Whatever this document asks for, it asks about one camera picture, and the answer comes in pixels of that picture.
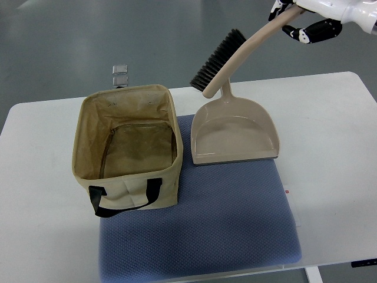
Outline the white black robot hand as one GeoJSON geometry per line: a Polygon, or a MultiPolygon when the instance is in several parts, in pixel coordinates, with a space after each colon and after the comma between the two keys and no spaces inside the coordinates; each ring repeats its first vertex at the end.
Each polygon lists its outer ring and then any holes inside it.
{"type": "Polygon", "coordinates": [[[368,34],[376,34],[376,1],[275,1],[268,20],[275,19],[290,5],[324,17],[306,28],[282,27],[285,34],[301,43],[313,44],[335,38],[348,22],[356,23],[368,34]]]}

